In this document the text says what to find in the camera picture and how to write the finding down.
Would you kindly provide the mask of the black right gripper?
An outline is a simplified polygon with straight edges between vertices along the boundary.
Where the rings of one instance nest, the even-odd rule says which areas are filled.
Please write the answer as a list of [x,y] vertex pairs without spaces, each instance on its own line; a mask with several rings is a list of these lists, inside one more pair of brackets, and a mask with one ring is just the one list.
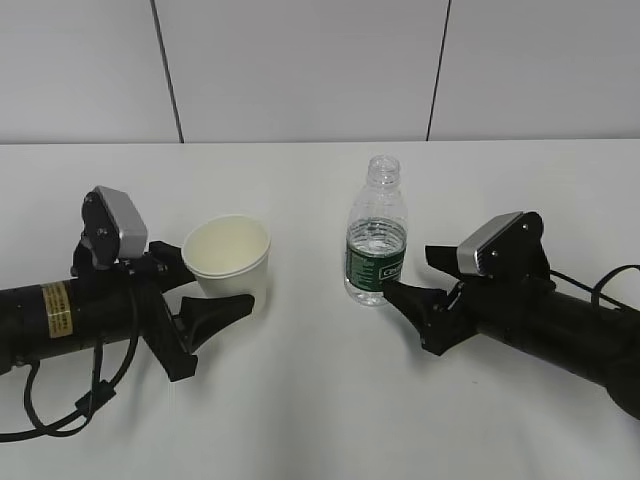
[[[474,254],[460,247],[426,245],[425,259],[431,268],[458,280],[480,276]],[[478,334],[517,343],[536,305],[554,290],[552,280],[533,276],[513,283],[459,282],[449,291],[383,283],[384,298],[415,328],[422,348],[437,356]]]

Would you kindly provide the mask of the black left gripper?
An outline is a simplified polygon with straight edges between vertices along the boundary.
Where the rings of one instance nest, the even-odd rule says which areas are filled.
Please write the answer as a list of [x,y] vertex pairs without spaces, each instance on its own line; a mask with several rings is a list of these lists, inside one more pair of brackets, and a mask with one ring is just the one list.
[[108,343],[143,338],[172,382],[195,375],[197,357],[188,350],[198,350],[254,307],[250,294],[184,297],[177,326],[164,294],[196,279],[181,249],[162,241],[151,242],[140,258],[119,260],[105,270],[93,267],[89,251],[79,243],[71,273],[73,337],[100,336]]

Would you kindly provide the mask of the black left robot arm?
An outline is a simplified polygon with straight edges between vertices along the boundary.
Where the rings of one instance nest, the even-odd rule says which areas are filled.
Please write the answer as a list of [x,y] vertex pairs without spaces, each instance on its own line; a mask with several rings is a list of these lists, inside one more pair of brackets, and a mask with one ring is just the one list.
[[194,376],[196,351],[211,337],[249,316],[255,299],[185,297],[172,313],[164,295],[194,282],[179,248],[155,241],[134,259],[95,266],[88,248],[74,253],[68,280],[5,289],[1,293],[1,371],[142,338],[172,382]]

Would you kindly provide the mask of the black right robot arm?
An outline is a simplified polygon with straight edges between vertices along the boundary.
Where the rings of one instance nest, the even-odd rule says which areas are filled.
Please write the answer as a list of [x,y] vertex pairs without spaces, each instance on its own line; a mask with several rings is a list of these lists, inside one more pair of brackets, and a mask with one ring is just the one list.
[[605,307],[600,286],[587,300],[564,294],[548,262],[537,267],[517,279],[456,273],[449,291],[386,280],[383,296],[433,355],[484,335],[602,387],[638,417],[638,310]]

